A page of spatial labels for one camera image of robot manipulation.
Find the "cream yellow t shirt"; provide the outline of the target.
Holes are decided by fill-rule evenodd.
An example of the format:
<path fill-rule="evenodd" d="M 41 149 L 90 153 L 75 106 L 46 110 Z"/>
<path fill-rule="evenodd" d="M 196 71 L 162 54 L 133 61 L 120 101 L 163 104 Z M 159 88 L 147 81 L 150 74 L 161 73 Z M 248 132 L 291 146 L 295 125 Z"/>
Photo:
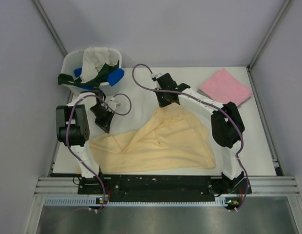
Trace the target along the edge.
<path fill-rule="evenodd" d="M 157 109 L 140 129 L 89 140 L 95 161 L 106 174 L 178 168 L 213 169 L 215 156 L 209 131 L 178 104 Z"/>

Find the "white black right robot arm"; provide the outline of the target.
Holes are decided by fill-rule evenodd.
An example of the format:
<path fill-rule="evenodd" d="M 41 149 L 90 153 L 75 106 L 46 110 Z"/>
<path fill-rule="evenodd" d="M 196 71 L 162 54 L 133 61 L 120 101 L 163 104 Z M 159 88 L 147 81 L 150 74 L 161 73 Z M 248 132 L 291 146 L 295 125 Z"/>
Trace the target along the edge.
<path fill-rule="evenodd" d="M 169 73 L 152 74 L 151 79 L 156 82 L 154 92 L 160 107 L 177 103 L 210 120 L 212 137 L 222 150 L 223 189 L 233 193 L 245 182 L 246 193 L 249 189 L 249 179 L 240 159 L 244 148 L 245 126 L 236 104 L 221 103 L 204 97 L 185 83 L 177 84 Z"/>

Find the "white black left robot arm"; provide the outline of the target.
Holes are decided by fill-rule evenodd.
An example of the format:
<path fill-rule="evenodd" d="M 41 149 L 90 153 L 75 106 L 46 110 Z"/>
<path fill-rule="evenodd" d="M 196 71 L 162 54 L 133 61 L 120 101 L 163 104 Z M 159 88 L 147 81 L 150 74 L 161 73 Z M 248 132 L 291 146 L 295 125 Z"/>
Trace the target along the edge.
<path fill-rule="evenodd" d="M 57 139 L 77 159 L 81 176 L 91 179 L 88 186 L 97 194 L 104 191 L 106 182 L 88 144 L 90 127 L 87 113 L 94 114 L 95 124 L 109 133 L 117 103 L 113 97 L 108 101 L 105 99 L 105 94 L 99 89 L 83 91 L 67 105 L 56 108 Z"/>

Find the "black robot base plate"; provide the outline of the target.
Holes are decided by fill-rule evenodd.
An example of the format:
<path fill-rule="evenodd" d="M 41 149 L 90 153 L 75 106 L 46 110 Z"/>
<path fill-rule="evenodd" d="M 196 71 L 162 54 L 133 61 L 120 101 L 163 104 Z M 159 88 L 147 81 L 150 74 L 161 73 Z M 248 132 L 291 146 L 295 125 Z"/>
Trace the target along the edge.
<path fill-rule="evenodd" d="M 109 201 L 198 202 L 232 194 L 243 197 L 245 182 L 230 188 L 221 176 L 103 175 L 103 179 L 78 179 L 78 194 L 106 194 Z M 246 193 L 252 192 L 250 184 Z"/>

